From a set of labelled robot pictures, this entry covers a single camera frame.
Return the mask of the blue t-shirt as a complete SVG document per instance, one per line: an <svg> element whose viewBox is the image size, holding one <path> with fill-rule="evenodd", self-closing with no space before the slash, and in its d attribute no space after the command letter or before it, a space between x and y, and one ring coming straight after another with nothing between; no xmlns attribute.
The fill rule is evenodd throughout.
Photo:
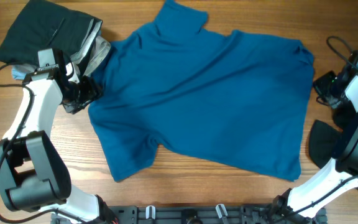
<svg viewBox="0 0 358 224"><path fill-rule="evenodd" d="M159 145L294 181L313 54L296 39L206 30L207 13L166 1L156 18L114 41L93 73L89 106L114 180L150 167Z"/></svg>

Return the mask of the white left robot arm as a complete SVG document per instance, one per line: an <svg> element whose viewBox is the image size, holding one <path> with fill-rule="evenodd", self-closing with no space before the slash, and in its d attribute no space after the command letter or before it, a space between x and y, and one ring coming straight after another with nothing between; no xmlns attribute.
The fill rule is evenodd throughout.
<svg viewBox="0 0 358 224"><path fill-rule="evenodd" d="M5 207L31 215L19 223L54 213L72 223L117 223L113 211L98 195L71 183L69 171L50 140L57 108L75 114L99 98L100 87L89 77L78 82L65 74L26 75L15 120L0 140L0 196ZM1 215L0 221L13 223Z"/></svg>

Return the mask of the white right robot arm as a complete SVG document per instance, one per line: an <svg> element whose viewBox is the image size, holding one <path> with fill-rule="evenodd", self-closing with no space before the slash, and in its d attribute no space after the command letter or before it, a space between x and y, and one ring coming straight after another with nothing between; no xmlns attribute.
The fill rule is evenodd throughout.
<svg viewBox="0 0 358 224"><path fill-rule="evenodd" d="M356 115L337 140L328 163L304 184L278 196L268 213L269 223L310 223L317 212L348 190L358 188L358 75L345 96Z"/></svg>

